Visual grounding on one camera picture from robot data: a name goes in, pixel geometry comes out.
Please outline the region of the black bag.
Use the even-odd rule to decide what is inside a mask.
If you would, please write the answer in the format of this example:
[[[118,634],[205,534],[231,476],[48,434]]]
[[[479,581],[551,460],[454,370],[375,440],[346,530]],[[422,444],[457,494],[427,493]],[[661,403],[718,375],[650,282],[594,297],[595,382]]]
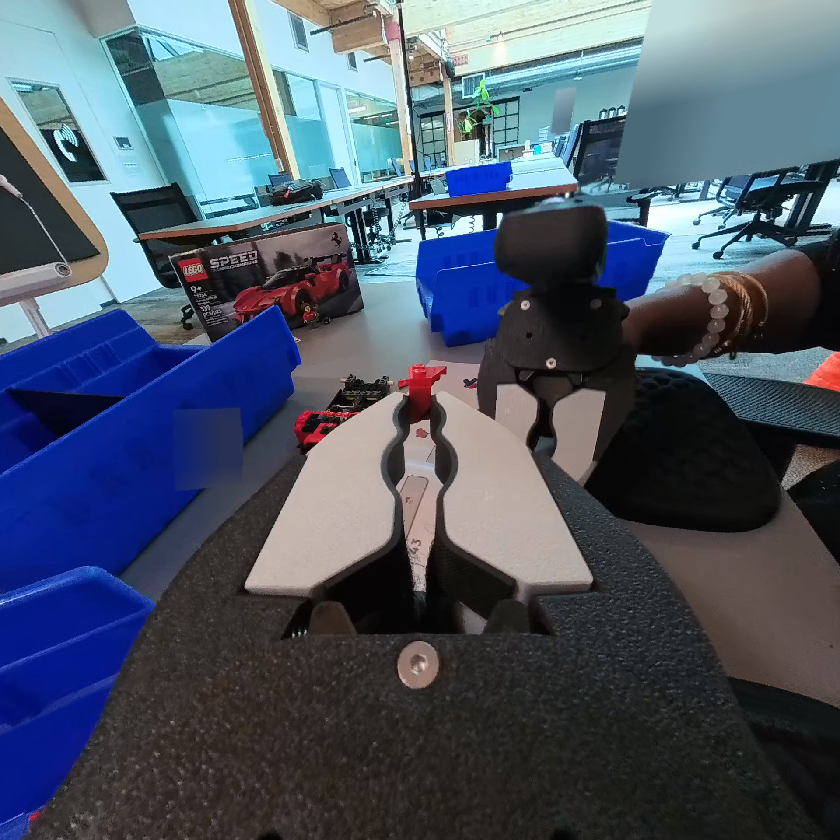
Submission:
[[[294,179],[274,185],[269,196],[269,203],[279,207],[310,203],[322,198],[323,186],[319,180]]]

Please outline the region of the red lego assembly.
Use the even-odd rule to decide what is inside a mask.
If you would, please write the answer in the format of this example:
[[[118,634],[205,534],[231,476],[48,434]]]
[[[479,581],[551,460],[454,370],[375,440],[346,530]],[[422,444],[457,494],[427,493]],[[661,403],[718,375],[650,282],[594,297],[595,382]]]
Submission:
[[[418,424],[428,419],[433,385],[446,374],[445,365],[412,364],[408,369],[407,378],[397,383],[399,390],[407,389],[410,424]]]

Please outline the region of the black task stool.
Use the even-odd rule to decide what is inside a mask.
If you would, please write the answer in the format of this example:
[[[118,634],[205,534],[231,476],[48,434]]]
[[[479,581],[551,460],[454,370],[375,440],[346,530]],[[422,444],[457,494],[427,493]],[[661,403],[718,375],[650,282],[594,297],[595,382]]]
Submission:
[[[369,204],[362,210],[362,220],[370,260],[382,263],[397,244],[392,201],[386,197]]]

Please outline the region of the green potted plant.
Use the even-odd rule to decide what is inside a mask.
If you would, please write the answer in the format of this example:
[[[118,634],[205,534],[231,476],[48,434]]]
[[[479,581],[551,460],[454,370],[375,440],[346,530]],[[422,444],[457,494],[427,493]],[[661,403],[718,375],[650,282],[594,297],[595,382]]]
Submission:
[[[487,79],[481,76],[471,90],[471,96],[458,113],[458,129],[464,140],[479,139],[486,125],[492,126],[498,107],[490,96]]]

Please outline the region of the person's right forearm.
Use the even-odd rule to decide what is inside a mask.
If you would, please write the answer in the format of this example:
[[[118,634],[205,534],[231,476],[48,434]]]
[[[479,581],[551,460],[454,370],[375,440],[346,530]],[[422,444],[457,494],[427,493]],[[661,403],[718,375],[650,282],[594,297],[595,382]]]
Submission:
[[[768,293],[770,315],[758,340],[743,340],[749,325],[750,300],[733,273],[757,277]],[[820,281],[813,263],[801,252],[786,250],[748,264],[744,269],[725,269],[704,275],[700,285],[683,285],[693,302],[698,301],[699,326],[694,346],[687,353],[693,360],[734,357],[742,352],[780,354],[794,350],[805,327],[815,315]]]

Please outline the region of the wood framed black board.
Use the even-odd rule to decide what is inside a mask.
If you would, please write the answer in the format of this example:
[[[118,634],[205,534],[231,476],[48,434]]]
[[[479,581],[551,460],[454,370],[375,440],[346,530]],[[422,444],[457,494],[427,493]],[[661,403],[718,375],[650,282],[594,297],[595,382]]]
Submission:
[[[72,284],[99,278],[104,239],[14,112],[1,102],[1,275],[63,262]]]

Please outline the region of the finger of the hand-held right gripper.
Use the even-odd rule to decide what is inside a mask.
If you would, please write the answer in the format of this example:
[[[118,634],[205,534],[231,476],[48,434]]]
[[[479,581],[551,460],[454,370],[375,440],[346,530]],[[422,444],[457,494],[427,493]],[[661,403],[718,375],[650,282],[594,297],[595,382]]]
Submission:
[[[605,401],[604,391],[581,388],[559,399],[552,409],[552,462],[579,485],[596,466]]]
[[[553,446],[549,408],[522,384],[497,386],[496,421],[531,451]]]

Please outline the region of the small blue plastic bin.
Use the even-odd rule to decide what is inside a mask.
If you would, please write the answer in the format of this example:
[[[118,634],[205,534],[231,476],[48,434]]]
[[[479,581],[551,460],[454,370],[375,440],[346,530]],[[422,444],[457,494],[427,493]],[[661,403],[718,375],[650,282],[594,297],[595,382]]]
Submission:
[[[23,837],[64,783],[153,609],[92,566],[2,595],[2,838]]]

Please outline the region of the wooden edge table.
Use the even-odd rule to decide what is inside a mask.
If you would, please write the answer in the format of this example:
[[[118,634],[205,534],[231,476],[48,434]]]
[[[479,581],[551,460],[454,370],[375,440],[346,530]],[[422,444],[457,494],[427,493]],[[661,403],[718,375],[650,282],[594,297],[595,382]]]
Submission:
[[[411,214],[439,212],[459,217],[480,217],[484,230],[495,229],[501,214],[524,209],[539,201],[567,196],[578,190],[578,183],[561,158],[539,155],[511,161],[512,179],[505,192],[452,197],[446,193],[421,196],[408,203]]]

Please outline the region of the black phone sign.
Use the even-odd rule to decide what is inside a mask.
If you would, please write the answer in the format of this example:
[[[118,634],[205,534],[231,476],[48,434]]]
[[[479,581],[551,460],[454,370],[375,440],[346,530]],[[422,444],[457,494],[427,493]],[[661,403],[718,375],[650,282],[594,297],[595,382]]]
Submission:
[[[107,176],[57,85],[10,80],[28,116],[70,184],[105,183]]]

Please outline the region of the large blue divided bin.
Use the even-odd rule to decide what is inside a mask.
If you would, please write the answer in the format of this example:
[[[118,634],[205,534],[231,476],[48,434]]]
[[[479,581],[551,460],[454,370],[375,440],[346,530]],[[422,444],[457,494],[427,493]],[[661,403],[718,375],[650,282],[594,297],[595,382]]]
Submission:
[[[2,592],[117,574],[200,489],[239,483],[301,362],[276,307],[206,347],[124,310],[2,355]]]

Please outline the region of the gold bangle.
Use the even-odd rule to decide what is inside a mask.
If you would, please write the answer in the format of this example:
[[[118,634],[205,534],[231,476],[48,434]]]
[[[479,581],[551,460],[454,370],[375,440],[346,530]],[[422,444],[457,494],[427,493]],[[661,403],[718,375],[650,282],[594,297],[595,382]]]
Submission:
[[[750,274],[736,271],[733,273],[740,287],[746,292],[750,300],[749,325],[744,327],[743,340],[758,340],[762,338],[764,328],[770,315],[770,300],[761,281]]]

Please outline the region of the person's black sweater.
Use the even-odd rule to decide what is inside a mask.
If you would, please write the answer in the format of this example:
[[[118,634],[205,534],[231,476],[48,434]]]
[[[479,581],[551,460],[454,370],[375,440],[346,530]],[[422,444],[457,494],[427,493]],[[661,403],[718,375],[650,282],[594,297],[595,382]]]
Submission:
[[[838,233],[794,250],[814,265],[820,297],[794,350],[839,348]],[[804,702],[783,702],[778,709],[757,709],[751,724],[760,745],[808,816],[828,838],[839,838],[838,723],[828,712],[816,714]]]

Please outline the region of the lego set box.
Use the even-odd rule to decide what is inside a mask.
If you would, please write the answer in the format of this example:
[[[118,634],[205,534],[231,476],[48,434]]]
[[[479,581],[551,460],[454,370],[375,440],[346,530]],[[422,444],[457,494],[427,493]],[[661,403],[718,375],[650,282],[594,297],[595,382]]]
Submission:
[[[273,308],[290,330],[364,308],[352,242],[341,223],[195,248],[170,263],[210,342]]]

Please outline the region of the partly built lego car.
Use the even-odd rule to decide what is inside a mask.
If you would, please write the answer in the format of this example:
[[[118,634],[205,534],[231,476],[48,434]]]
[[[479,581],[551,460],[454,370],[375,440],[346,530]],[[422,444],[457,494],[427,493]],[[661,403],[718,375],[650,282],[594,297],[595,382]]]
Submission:
[[[396,383],[387,375],[365,381],[350,374],[340,380],[341,387],[320,412],[303,412],[295,423],[295,436],[302,453],[307,453],[335,428],[392,393]]]

